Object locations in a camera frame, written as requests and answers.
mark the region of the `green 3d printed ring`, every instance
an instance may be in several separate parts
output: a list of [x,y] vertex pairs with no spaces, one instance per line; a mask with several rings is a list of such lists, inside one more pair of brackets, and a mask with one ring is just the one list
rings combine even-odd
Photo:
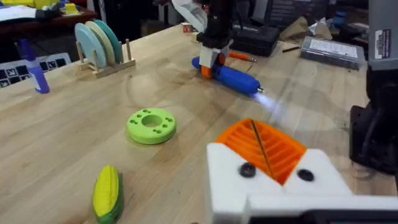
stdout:
[[127,121],[127,133],[136,142],[159,144],[175,133],[174,116],[159,108],[146,108],[135,112]]

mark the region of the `screw head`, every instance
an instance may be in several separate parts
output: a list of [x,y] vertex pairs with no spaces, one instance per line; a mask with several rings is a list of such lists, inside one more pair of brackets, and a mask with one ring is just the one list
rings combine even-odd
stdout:
[[311,171],[307,170],[307,169],[299,169],[297,171],[297,175],[302,180],[308,181],[308,182],[312,182],[315,179],[313,173]]
[[245,178],[254,177],[256,174],[256,167],[250,162],[245,162],[239,168],[239,174],[241,174],[241,176]]

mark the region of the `blue marker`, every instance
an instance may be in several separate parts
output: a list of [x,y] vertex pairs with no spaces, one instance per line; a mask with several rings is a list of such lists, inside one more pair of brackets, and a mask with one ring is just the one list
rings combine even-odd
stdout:
[[21,56],[26,60],[26,67],[34,82],[35,89],[38,93],[48,93],[50,91],[49,84],[44,77],[42,67],[36,60],[36,57],[26,39],[19,40],[21,47]]

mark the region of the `screwdriver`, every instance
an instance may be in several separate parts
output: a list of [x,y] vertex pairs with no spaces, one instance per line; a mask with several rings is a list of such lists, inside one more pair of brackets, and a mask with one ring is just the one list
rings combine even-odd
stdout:
[[254,57],[251,57],[249,55],[242,54],[242,53],[239,53],[239,52],[230,51],[229,52],[229,56],[233,57],[233,58],[238,58],[238,59],[241,59],[241,60],[247,60],[247,61],[250,61],[250,62],[257,62],[257,59],[255,59]]

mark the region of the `wooden rack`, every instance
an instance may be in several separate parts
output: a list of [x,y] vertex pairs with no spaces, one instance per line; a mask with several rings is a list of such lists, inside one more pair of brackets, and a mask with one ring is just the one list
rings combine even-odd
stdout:
[[76,42],[76,47],[77,47],[77,52],[79,54],[79,59],[80,59],[80,64],[79,67],[82,70],[85,69],[92,69],[93,74],[95,75],[96,78],[102,78],[105,76],[108,76],[112,73],[116,73],[120,70],[124,70],[128,67],[134,66],[136,64],[136,59],[131,58],[131,51],[130,51],[130,41],[129,39],[126,39],[126,48],[127,48],[127,61],[125,62],[124,59],[124,54],[123,54],[123,48],[122,48],[122,42],[119,42],[120,48],[122,49],[122,61],[119,64],[116,64],[115,66],[109,66],[107,65],[105,68],[98,68],[98,63],[97,63],[97,53],[95,50],[92,51],[93,58],[94,58],[94,63],[91,63],[88,61],[88,59],[84,58],[83,56],[83,51],[81,49],[81,44],[79,42]]

